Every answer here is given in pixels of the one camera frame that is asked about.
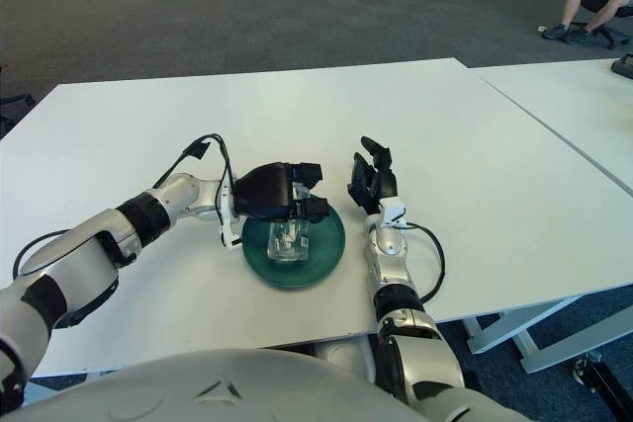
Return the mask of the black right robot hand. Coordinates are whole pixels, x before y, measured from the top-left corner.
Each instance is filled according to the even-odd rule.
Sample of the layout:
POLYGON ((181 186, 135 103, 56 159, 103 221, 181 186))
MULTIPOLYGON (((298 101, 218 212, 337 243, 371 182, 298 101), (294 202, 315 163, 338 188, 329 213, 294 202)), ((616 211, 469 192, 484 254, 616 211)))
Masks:
POLYGON ((398 185, 392 171, 390 148, 366 135, 361 137, 361 145, 371 155, 373 164, 370 165, 360 153, 354 154, 347 192, 358 207, 371 215, 380 211, 381 199, 398 195, 398 185))

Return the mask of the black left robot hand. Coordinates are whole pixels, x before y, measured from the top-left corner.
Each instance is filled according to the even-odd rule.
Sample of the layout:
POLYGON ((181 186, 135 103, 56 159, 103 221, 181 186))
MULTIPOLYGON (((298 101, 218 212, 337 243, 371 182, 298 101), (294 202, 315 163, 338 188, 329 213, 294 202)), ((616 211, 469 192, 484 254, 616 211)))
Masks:
POLYGON ((294 185, 309 191, 322 179, 319 164, 274 162, 259 166, 233 183, 234 211, 265 222, 306 220, 317 223, 329 216, 327 199, 295 198, 294 185))

